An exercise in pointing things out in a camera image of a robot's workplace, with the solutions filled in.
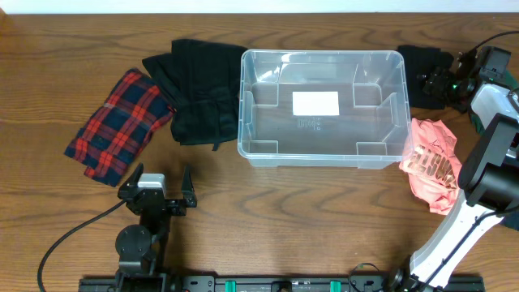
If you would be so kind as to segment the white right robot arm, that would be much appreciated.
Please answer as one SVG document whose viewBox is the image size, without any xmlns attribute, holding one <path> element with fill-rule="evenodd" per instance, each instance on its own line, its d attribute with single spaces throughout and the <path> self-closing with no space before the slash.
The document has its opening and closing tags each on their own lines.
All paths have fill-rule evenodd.
<svg viewBox="0 0 519 292">
<path fill-rule="evenodd" d="M 458 179 L 453 209 L 431 238 L 387 278 L 384 291 L 440 291 L 473 245 L 518 211 L 518 120 L 497 111 Z"/>
</svg>

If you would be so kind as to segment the navy blue garment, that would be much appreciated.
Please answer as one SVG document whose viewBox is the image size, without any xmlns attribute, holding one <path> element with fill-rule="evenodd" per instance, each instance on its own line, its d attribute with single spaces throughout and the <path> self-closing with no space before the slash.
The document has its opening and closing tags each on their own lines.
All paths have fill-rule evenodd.
<svg viewBox="0 0 519 292">
<path fill-rule="evenodd" d="M 514 213 L 510 213 L 510 214 L 506 215 L 500 224 L 509 229 L 518 231 L 519 230 L 519 212 L 514 212 Z"/>
</svg>

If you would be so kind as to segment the small black garment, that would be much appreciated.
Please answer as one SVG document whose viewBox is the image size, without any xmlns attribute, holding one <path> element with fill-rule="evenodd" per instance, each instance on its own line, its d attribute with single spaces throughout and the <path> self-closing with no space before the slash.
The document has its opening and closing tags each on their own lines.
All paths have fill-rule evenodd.
<svg viewBox="0 0 519 292">
<path fill-rule="evenodd" d="M 422 90 L 425 83 L 422 76 L 429 76 L 436 67 L 449 69 L 454 57 L 440 48 L 414 45 L 399 45 L 397 52 L 404 58 L 410 107 L 443 110 L 445 105 L 441 101 Z"/>
</svg>

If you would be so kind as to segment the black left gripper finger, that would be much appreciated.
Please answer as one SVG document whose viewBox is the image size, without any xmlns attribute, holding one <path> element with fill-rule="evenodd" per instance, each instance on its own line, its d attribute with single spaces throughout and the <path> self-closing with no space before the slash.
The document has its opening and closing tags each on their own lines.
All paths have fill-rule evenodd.
<svg viewBox="0 0 519 292">
<path fill-rule="evenodd" d="M 139 163 L 135 167 L 135 170 L 133 171 L 133 173 L 127 179 L 127 188 L 128 189 L 137 188 L 139 179 L 140 179 L 141 175 L 143 174 L 143 172 L 144 172 L 144 164 Z"/>
<path fill-rule="evenodd" d="M 196 208 L 197 207 L 197 197 L 195 195 L 194 186 L 191 180 L 191 168 L 187 165 L 184 168 L 184 173 L 182 177 L 182 187 L 181 187 L 183 201 L 187 208 Z"/>
</svg>

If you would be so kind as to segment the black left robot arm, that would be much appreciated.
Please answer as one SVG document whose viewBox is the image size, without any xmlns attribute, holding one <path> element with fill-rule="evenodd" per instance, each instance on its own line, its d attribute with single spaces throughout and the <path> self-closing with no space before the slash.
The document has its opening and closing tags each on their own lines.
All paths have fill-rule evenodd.
<svg viewBox="0 0 519 292">
<path fill-rule="evenodd" d="M 181 193 L 181 199 L 167 199 L 165 176 L 144 173 L 143 164 L 138 164 L 119 187 L 118 198 L 139 216 L 138 224 L 127 226 L 116 238 L 121 272 L 148 275 L 162 264 L 170 219 L 184 216 L 197 206 L 189 167 L 184 169 Z"/>
</svg>

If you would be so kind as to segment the pink printed t-shirt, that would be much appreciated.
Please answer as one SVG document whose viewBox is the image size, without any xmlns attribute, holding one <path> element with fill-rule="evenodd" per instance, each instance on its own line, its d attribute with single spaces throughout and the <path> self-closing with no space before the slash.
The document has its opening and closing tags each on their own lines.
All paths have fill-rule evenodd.
<svg viewBox="0 0 519 292">
<path fill-rule="evenodd" d="M 399 168 L 408 174 L 414 196 L 424 200 L 432 213 L 447 215 L 455 204 L 460 187 L 457 179 L 461 162 L 455 155 L 457 137 L 442 121 L 411 121 L 413 144 Z"/>
</svg>

